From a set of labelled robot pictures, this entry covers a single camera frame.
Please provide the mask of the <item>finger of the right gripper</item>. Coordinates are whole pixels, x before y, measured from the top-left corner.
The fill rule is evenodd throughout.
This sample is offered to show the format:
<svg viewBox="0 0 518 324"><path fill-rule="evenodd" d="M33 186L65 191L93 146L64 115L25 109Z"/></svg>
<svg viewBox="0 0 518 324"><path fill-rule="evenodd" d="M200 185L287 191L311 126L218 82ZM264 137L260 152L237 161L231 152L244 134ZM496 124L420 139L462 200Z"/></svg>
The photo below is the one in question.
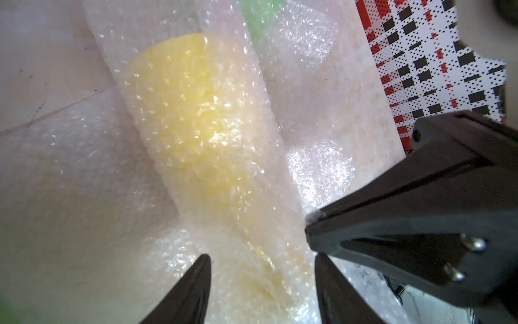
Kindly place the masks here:
<svg viewBox="0 0 518 324"><path fill-rule="evenodd" d="M517 322L517 130L469 110L422 117L413 152L310 216L309 247L480 323Z"/></svg>

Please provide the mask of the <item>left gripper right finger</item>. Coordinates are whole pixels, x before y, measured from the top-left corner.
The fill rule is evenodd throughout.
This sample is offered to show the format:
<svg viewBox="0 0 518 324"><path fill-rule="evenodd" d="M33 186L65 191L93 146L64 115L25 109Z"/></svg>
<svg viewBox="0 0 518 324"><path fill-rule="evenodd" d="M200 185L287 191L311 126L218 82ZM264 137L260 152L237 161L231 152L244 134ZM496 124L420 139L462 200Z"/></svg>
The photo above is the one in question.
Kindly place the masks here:
<svg viewBox="0 0 518 324"><path fill-rule="evenodd" d="M324 253L314 264L316 295L323 324L372 324L383 320Z"/></svg>

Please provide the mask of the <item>bubble wrap sheet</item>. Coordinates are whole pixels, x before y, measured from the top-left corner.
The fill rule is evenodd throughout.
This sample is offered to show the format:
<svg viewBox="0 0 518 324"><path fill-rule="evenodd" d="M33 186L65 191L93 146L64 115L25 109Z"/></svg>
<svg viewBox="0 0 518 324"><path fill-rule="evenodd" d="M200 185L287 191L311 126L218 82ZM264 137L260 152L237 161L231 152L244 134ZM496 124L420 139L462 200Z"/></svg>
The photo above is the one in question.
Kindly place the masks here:
<svg viewBox="0 0 518 324"><path fill-rule="evenodd" d="M85 1L210 323L319 323L306 223L403 159L350 1Z"/></svg>
<svg viewBox="0 0 518 324"><path fill-rule="evenodd" d="M139 322L174 213L117 89L3 135L1 322Z"/></svg>

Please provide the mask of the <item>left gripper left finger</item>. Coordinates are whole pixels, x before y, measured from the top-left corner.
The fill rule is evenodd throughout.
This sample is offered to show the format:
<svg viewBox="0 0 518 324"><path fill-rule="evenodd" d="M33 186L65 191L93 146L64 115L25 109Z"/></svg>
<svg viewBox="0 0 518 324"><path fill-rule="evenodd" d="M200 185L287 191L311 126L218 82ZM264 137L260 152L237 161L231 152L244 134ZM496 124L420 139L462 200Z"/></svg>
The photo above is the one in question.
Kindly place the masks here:
<svg viewBox="0 0 518 324"><path fill-rule="evenodd" d="M211 285L211 259L202 254L141 324L205 322Z"/></svg>

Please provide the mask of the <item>green glass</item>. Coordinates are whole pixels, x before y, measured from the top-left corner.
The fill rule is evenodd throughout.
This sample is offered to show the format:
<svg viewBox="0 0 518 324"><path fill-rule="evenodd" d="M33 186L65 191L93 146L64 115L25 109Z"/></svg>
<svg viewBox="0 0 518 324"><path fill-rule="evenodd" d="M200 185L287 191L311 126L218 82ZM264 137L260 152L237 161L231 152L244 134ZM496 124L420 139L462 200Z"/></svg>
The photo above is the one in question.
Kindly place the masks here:
<svg viewBox="0 0 518 324"><path fill-rule="evenodd" d="M340 34L344 17L336 1L240 1L266 79L316 73Z"/></svg>

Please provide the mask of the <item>yellow plastic wine glass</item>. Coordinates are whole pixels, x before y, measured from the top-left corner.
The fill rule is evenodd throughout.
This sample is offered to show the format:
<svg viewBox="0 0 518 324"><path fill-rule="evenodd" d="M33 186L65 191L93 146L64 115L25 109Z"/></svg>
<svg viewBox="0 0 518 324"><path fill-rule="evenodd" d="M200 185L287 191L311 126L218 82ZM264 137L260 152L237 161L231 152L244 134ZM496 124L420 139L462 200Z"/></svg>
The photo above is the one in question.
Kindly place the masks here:
<svg viewBox="0 0 518 324"><path fill-rule="evenodd" d="M166 40L128 64L122 86L181 219L212 259L210 318L309 320L302 201L247 35Z"/></svg>

